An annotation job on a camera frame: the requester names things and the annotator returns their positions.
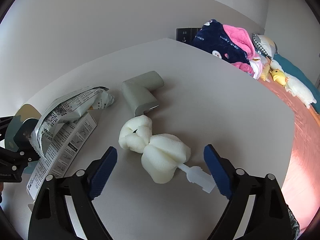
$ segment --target paper manual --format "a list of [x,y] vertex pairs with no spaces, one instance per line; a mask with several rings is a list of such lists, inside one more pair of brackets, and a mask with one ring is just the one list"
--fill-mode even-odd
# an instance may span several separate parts
[[42,182],[48,174],[61,178],[76,154],[96,128],[97,123],[87,112],[80,119],[65,123],[50,144],[46,158],[41,157],[27,185],[27,191],[35,200]]

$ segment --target blue gripper pad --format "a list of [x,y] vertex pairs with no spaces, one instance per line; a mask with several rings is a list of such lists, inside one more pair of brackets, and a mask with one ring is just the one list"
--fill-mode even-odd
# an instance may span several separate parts
[[113,168],[117,163],[117,158],[117,150],[113,147],[109,147],[100,160],[95,160],[89,165],[89,170],[96,170],[92,175],[89,175],[90,180],[88,197],[91,200],[97,196],[100,196]]
[[231,181],[220,162],[222,158],[212,145],[207,145],[204,148],[203,156],[220,193],[230,199],[232,197]]

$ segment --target pink towel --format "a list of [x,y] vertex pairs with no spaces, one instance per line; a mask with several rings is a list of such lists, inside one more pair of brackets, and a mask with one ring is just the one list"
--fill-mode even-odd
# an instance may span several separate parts
[[236,62],[236,63],[232,63],[232,65],[235,66],[236,68],[242,70],[243,72],[248,73],[250,76],[253,77],[253,75],[254,75],[253,69],[247,63]]
[[223,25],[223,29],[231,41],[247,53],[248,59],[252,59],[254,57],[254,46],[245,29],[225,24]]

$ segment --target yellow duck toy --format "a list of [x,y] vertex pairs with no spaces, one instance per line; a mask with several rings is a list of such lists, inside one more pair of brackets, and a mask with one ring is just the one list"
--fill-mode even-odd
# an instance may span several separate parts
[[274,69],[271,72],[271,76],[273,78],[273,81],[278,82],[280,85],[285,86],[287,84],[288,78],[280,69]]

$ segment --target sponge brush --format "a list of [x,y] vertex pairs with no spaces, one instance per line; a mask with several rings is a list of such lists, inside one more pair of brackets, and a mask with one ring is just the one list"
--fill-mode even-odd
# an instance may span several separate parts
[[143,153],[143,149],[149,144],[151,136],[152,120],[145,115],[140,115],[123,125],[119,135],[119,145],[122,149]]
[[150,145],[161,149],[177,163],[185,163],[191,155],[191,149],[172,134],[153,135],[150,137]]
[[141,157],[143,168],[149,173],[155,183],[169,182],[177,169],[177,163],[162,150],[147,145]]

